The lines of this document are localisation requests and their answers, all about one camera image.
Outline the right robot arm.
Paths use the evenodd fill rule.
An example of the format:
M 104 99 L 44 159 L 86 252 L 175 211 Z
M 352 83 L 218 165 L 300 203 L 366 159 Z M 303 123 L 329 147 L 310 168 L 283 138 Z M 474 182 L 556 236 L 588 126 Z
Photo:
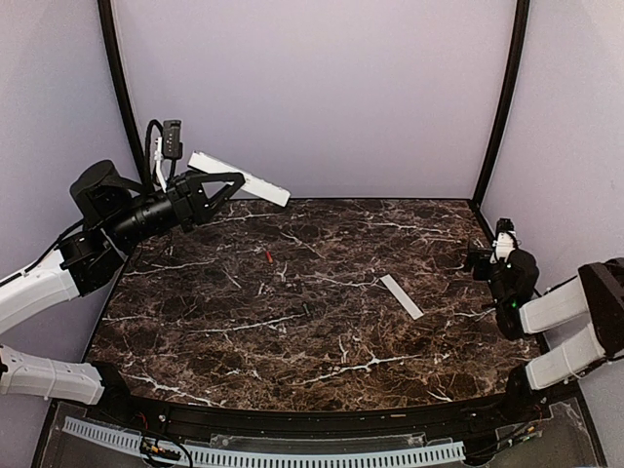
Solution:
M 511 232 L 503 232 L 490 248 L 470 245 L 464 269 L 487 283 L 496 324 L 510 340 L 538 335 L 579 317 L 587 320 L 576 334 L 509 376 L 510 392 L 497 403 L 504 421 L 517 423 L 532 411 L 534 393 L 623 358 L 621 257 L 584 264 L 574 276 L 538 296 L 535 257 L 518 247 Z

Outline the white remote control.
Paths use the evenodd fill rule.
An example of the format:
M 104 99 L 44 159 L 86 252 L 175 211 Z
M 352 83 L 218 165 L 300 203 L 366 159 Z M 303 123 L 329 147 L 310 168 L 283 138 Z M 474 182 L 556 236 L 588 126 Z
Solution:
M 206 174 L 239 174 L 244 179 L 241 187 L 244 192 L 282 208 L 288 204 L 291 198 L 289 190 L 225 163 L 207 153 L 193 152 L 188 161 L 188 166 Z

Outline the white battery cover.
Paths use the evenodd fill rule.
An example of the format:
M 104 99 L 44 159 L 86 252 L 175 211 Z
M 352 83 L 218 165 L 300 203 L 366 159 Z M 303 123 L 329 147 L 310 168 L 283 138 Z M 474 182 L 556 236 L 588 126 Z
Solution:
M 417 320 L 424 315 L 423 311 L 416 305 L 416 303 L 390 274 L 382 276 L 380 281 L 414 320 Z

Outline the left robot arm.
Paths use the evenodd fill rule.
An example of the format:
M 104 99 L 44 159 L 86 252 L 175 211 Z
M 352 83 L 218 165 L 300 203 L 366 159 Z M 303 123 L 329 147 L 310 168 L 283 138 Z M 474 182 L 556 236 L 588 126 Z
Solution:
M 146 192 L 99 161 L 71 185 L 82 218 L 65 229 L 35 261 L 1 282 L 1 330 L 107 285 L 125 256 L 144 240 L 177 226 L 188 232 L 207 223 L 243 187 L 240 173 L 187 171 Z M 137 402 L 108 364 L 68 363 L 1 348 L 1 392 L 95 406 L 117 425 L 137 418 Z

